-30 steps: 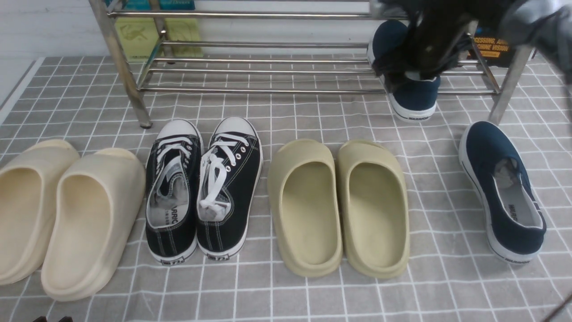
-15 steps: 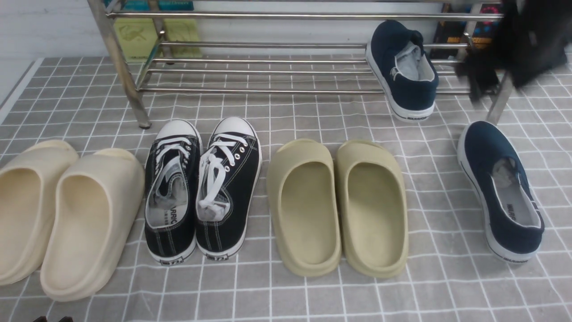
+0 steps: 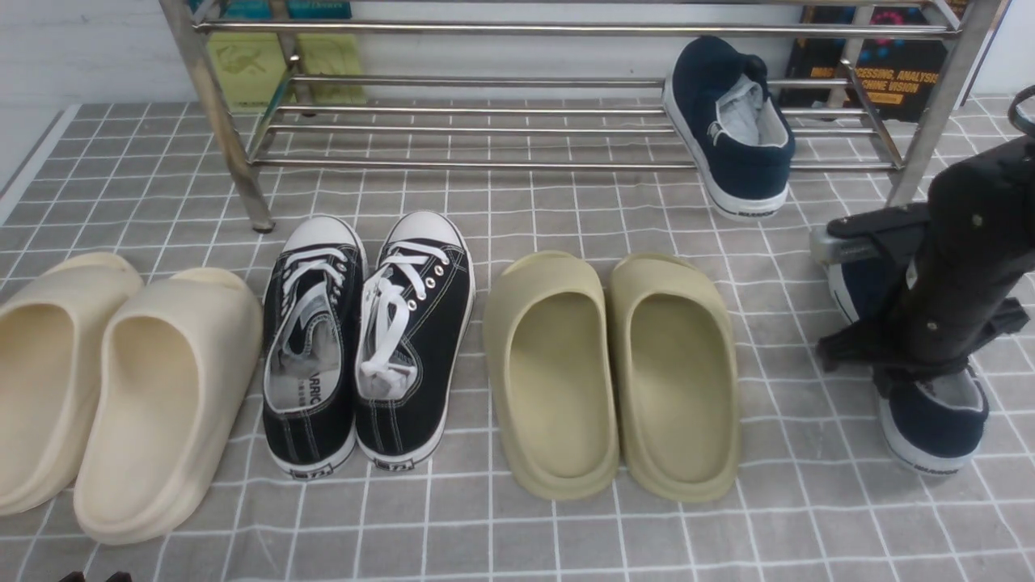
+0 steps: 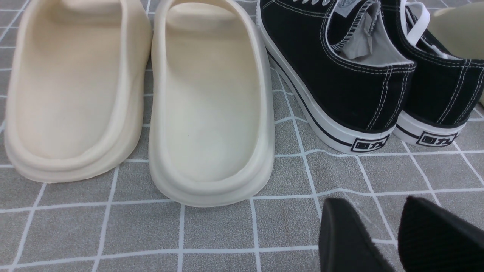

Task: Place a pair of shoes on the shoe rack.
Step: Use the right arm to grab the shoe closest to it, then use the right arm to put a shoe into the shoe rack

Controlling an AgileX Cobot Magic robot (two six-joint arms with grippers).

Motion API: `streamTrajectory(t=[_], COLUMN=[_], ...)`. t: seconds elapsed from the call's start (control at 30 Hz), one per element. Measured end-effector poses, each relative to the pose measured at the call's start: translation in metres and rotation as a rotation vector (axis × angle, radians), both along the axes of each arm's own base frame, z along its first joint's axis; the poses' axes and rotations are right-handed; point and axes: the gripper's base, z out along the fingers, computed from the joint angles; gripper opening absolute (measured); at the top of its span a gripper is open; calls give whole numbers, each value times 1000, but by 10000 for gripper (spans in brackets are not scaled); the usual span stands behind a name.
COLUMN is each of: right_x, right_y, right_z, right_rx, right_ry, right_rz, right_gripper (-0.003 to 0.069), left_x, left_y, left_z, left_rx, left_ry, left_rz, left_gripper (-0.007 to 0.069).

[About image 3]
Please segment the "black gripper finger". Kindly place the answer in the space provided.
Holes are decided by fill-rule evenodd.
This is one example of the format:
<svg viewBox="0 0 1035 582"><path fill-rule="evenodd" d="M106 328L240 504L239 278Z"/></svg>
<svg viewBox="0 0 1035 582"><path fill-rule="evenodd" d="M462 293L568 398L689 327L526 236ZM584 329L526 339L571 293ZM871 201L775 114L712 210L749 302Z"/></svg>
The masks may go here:
<svg viewBox="0 0 1035 582"><path fill-rule="evenodd" d="M1013 297L1004 299L962 354L936 362L923 362L906 349L893 345L891 334L882 331L875 320L860 320L836 334L828 334L817 343L817 357L827 372L840 365L868 365L873 383L883 398L895 390L924 381L964 372L971 355L986 347L1002 334L1016 334L1030 322L1027 310Z"/></svg>
<svg viewBox="0 0 1035 582"><path fill-rule="evenodd" d="M812 258L829 266L881 258L908 262L927 233L927 203L894 205L847 215L812 229Z"/></svg>

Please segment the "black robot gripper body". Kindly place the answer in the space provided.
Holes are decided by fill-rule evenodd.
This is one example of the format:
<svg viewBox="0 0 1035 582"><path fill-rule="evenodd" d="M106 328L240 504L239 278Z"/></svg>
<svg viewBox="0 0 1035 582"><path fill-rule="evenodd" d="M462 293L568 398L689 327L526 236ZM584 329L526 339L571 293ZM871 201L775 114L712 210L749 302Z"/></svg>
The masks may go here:
<svg viewBox="0 0 1035 582"><path fill-rule="evenodd" d="M951 373L1027 317L998 310L1033 270L1033 140L1017 137L955 162L931 180L915 280L887 319L891 363Z"/></svg>

